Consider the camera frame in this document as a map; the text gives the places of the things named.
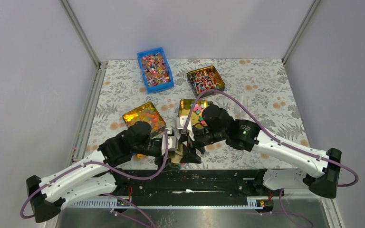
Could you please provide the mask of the clear plastic scoop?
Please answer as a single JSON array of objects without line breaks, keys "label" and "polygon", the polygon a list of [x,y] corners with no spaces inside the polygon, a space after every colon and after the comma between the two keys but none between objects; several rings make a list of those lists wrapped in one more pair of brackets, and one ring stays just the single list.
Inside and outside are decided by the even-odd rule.
[{"label": "clear plastic scoop", "polygon": [[236,119],[246,119],[248,115],[241,106],[243,106],[245,109],[248,109],[247,96],[246,95],[238,96],[236,100],[240,103],[240,104],[235,104],[234,111]]}]

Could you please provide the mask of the white round jar lid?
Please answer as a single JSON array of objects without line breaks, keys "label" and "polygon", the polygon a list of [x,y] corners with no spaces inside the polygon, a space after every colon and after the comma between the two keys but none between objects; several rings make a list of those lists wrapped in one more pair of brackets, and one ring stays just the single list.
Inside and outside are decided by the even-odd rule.
[{"label": "white round jar lid", "polygon": [[175,151],[169,153],[169,158],[173,165],[181,165],[181,160],[185,155],[186,145],[180,143]]}]

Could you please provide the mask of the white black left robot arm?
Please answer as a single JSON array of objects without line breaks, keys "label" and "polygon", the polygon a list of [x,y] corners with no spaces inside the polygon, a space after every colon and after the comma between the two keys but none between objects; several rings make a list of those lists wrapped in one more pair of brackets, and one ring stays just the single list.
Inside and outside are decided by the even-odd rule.
[{"label": "white black left robot arm", "polygon": [[[115,178],[114,174],[139,181],[157,177],[166,167],[168,153],[177,149],[178,139],[170,128],[165,129],[161,138],[152,139],[151,130],[149,123],[138,121],[67,168],[44,178],[36,175],[27,178],[28,198],[20,209],[20,216],[42,223],[77,201],[112,192],[123,195],[128,191],[128,183],[123,178]],[[157,171],[141,177],[117,169],[134,154],[159,159]]]}]

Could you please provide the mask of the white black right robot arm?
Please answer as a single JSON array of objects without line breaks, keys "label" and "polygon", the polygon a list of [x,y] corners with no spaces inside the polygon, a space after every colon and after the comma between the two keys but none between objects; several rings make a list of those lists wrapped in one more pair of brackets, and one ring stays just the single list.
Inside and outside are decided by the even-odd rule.
[{"label": "white black right robot arm", "polygon": [[258,195],[265,196],[271,190],[307,188],[320,197],[336,198],[340,150],[317,150],[287,141],[262,130],[253,121],[233,119],[216,105],[206,107],[202,118],[205,122],[202,128],[189,123],[181,135],[180,142],[187,147],[183,162],[199,163],[197,151],[205,153],[205,146],[224,141],[235,150],[268,155],[294,166],[293,169],[259,171],[253,181]]}]

